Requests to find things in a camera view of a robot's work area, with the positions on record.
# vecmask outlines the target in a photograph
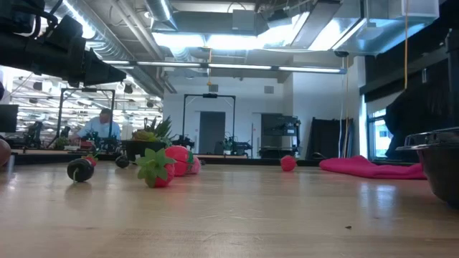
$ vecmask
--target red strawberry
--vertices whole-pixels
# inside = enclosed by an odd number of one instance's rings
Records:
[[[97,164],[93,157],[85,157],[85,160],[89,161],[91,166],[95,166],[95,164]]]
[[[175,167],[173,164],[166,164],[164,166],[164,168],[166,168],[167,170],[167,180],[163,180],[159,177],[156,177],[156,183],[155,183],[155,187],[156,188],[162,188],[162,187],[166,187],[169,185],[169,183],[171,183],[172,179],[174,179],[174,176],[175,176]]]

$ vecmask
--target green strawberry leaves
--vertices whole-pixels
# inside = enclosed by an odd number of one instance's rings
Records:
[[[149,187],[154,187],[157,177],[167,180],[167,169],[164,166],[175,162],[173,158],[166,157],[164,148],[157,152],[147,148],[145,149],[145,157],[136,159],[137,165],[141,167],[137,178],[145,179]]]

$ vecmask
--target man in blue shirt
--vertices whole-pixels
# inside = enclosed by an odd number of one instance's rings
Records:
[[[71,140],[78,140],[85,137],[88,133],[98,132],[99,137],[107,138],[108,131],[110,130],[110,118],[112,116],[112,111],[108,108],[102,109],[100,111],[99,117],[92,118],[89,120],[85,127],[82,128],[78,133],[72,136]],[[121,130],[120,126],[113,122],[112,123],[112,135],[116,136],[118,140],[121,140]]]

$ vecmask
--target table surface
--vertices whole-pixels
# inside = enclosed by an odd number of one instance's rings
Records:
[[[135,166],[65,168],[0,173],[0,257],[458,257],[459,212],[426,181],[206,165],[150,189]]]

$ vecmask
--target pink fabric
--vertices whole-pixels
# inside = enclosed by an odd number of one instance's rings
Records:
[[[352,158],[330,158],[321,161],[319,166],[336,173],[345,173],[352,176],[378,179],[426,179],[421,164],[405,166],[378,166],[362,156]]]

